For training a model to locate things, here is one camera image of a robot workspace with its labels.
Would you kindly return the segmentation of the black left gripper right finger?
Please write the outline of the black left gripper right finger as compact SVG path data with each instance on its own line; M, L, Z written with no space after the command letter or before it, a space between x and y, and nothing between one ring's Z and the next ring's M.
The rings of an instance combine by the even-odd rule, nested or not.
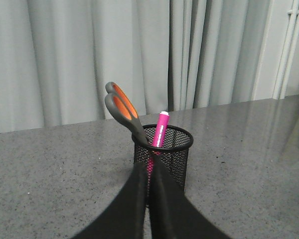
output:
M185 197L159 157L153 159L149 216L153 239L228 239Z

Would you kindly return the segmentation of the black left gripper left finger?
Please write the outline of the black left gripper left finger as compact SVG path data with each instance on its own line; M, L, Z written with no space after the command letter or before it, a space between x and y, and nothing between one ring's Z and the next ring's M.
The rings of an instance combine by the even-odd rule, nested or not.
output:
M148 175L143 163L135 163L126 183L110 205L75 239L142 239Z

